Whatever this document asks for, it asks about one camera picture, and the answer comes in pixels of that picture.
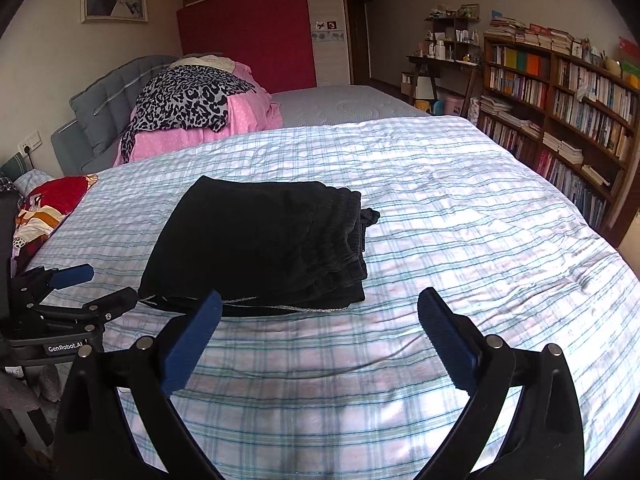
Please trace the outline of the left hand in grey glove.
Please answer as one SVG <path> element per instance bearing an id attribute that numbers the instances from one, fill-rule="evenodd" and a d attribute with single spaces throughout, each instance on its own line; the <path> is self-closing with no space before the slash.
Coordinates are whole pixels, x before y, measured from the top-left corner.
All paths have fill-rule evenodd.
<path id="1" fill-rule="evenodd" d="M 25 373 L 17 370 L 17 366 L 1 367 L 2 408 L 32 412 L 61 400 L 62 382 L 54 364 L 36 366 L 33 387 L 25 382 Z"/>

